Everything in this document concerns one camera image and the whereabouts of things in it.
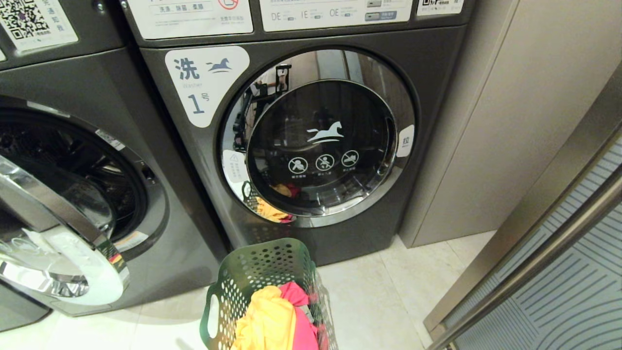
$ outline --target plastic basket with holes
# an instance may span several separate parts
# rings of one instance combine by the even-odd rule
[[[246,314],[251,295],[268,286],[295,281],[309,295],[320,350],[338,350],[328,292],[322,286],[307,247],[279,239],[231,252],[220,264],[218,281],[207,291],[200,333],[209,350],[229,350],[236,321]]]

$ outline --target washing machine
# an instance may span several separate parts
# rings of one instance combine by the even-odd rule
[[[121,5],[235,247],[389,246],[474,1]]]
[[[0,279],[73,316],[207,285],[226,254],[121,16],[0,2]]]

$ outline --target white floor tile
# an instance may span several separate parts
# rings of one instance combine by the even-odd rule
[[[452,250],[458,255],[458,258],[460,258],[460,261],[462,261],[463,271],[494,236],[495,232],[496,231],[489,231],[447,241]]]
[[[38,323],[0,333],[0,349],[31,350],[43,349],[48,343],[59,313],[52,312]]]
[[[422,349],[378,253],[318,269],[340,350]]]
[[[45,350],[129,350],[141,307],[77,318],[58,313]]]
[[[201,288],[144,305],[131,349],[205,349],[199,335],[199,322],[206,295],[207,288]]]
[[[462,269],[446,242],[406,249],[401,239],[395,239],[380,254],[414,324],[423,322]]]

